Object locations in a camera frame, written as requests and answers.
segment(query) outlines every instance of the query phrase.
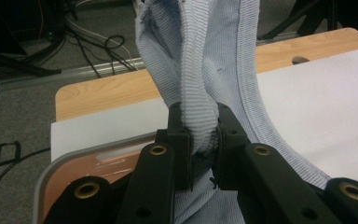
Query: screw hole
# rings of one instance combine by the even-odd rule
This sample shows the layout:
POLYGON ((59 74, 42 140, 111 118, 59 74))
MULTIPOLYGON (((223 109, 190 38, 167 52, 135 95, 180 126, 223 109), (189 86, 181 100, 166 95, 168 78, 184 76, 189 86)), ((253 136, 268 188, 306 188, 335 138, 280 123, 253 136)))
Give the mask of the screw hole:
POLYGON ((150 152, 152 155, 159 156, 159 155, 162 155, 162 154, 166 153, 166 152, 167 152, 167 148, 166 148, 166 147, 162 147, 162 146, 155 146, 155 147, 150 148, 149 152, 150 152))
POLYGON ((312 220, 315 220, 318 218, 318 214, 313 210, 313 209, 310 209, 310 208, 304 208, 302 211, 301 211, 301 214, 308 218, 308 219, 312 219, 312 220))
POLYGON ((356 185, 343 182, 339 185, 339 188, 346 196, 358 201, 358 187, 356 185))
POLYGON ((99 190, 100 185, 98 183, 89 182, 77 187, 75 190, 75 196, 78 199, 88 199, 97 194, 99 190))
POLYGON ((267 156, 269 154, 271 154, 271 150, 269 150, 266 147, 256 147, 254 149, 255 153, 257 153, 260 156, 267 156))
POLYGON ((150 217, 151 214, 150 210, 144 207, 140 207, 136 210, 137 217, 150 217))

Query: wooden table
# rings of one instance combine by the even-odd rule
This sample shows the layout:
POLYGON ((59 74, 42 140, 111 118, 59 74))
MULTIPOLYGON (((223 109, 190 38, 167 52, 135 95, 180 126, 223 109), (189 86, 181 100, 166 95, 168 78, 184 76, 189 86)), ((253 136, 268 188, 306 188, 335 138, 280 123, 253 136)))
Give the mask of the wooden table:
MULTIPOLYGON (((309 35, 256 48, 257 73, 292 65, 301 56, 321 59, 358 49, 358 31, 346 28, 309 35)), ((56 120, 71 119, 90 113, 160 97, 146 70, 76 83, 61 88, 56 95, 56 120)))

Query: striped fabric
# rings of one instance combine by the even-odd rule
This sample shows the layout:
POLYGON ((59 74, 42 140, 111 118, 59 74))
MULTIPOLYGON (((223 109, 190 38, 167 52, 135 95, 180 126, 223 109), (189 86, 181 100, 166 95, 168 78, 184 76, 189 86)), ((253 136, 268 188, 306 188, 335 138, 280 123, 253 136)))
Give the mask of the striped fabric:
MULTIPOLYGON (((258 0, 150 0, 136 19, 136 41, 167 106, 181 102, 193 153, 215 146, 216 102, 228 105, 252 142, 278 149, 300 176, 324 188, 329 176, 291 149, 273 127, 258 90, 258 0)), ((176 195, 175 223, 244 223, 236 192, 214 190, 209 171, 193 192, 176 195)))

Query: white sheet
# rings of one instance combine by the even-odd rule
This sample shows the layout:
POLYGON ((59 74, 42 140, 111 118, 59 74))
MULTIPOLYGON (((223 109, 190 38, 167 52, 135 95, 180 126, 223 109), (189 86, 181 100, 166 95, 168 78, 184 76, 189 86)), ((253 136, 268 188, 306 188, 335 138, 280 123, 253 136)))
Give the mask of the white sheet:
MULTIPOLYGON (((358 180, 358 50, 258 75, 268 114, 283 139, 332 177, 358 180)), ((51 159, 166 129, 162 99, 51 125, 51 159)))
POLYGON ((282 138, 332 177, 358 180, 358 50, 257 78, 282 138))

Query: cloth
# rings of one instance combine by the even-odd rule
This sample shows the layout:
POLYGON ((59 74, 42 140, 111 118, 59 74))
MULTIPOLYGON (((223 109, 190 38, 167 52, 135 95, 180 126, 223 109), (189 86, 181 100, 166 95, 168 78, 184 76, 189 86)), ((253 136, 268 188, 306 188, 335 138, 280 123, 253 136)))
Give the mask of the cloth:
MULTIPOLYGON (((258 0, 149 0, 136 19, 136 41, 167 106, 181 102, 193 153, 216 143, 216 102, 228 105, 252 142, 275 147, 297 173, 324 188, 329 176, 290 148, 273 127, 255 74, 258 0)), ((175 223, 244 223, 237 194, 213 189, 211 171, 175 198, 175 223)))

